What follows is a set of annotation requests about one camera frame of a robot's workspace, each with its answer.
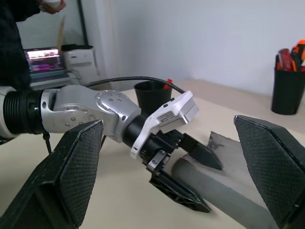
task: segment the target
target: laptop screen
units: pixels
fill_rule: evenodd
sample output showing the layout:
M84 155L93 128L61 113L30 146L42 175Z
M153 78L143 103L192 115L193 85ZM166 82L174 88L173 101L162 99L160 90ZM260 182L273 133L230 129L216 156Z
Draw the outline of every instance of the laptop screen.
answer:
M31 74L63 70L56 48L25 50Z

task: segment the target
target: person's hand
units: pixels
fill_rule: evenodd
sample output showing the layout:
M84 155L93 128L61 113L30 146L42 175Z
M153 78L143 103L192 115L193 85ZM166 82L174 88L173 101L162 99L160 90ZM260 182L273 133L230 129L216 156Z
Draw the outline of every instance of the person's hand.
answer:
M50 6L48 6L46 3L43 2L43 0L38 0L38 2L41 4L41 7L43 8L43 10L49 14L55 14L60 12L63 8L66 7L66 3L64 0L61 0L61 5L57 8L52 8Z

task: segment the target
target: window blind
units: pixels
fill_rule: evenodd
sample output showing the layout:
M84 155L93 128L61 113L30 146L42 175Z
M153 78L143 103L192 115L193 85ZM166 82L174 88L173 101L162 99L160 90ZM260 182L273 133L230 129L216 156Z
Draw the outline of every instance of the window blind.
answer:
M65 9L59 13L50 15L41 12L17 23L24 49L56 47L60 23L64 16L63 44L84 44L77 1L66 0L66 3Z

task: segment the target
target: white table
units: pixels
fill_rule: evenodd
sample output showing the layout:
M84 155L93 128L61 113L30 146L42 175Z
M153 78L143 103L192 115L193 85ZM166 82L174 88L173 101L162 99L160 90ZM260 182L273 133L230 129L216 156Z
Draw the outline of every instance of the white table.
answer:
M136 100L133 90L125 92ZM200 115L180 129L202 143L210 131L238 140L233 125L240 112L196 99ZM291 132L305 145L305 135ZM52 148L62 135L52 134ZM129 156L130 149L107 139L102 148L95 187L82 229L242 229L215 207L210 214L180 206L149 184L150 173ZM178 151L174 158L182 155ZM11 203L33 169L47 156L41 136L22 135L0 146L0 215Z

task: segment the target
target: black cup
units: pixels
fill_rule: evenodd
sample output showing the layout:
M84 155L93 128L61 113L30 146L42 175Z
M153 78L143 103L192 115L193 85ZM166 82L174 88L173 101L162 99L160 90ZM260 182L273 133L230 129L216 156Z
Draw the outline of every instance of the black cup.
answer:
M166 84L156 81L145 81L134 86L142 115L150 116L162 105L169 102L172 88L165 89Z
M275 69L271 110L280 115L295 115L305 88L305 73Z

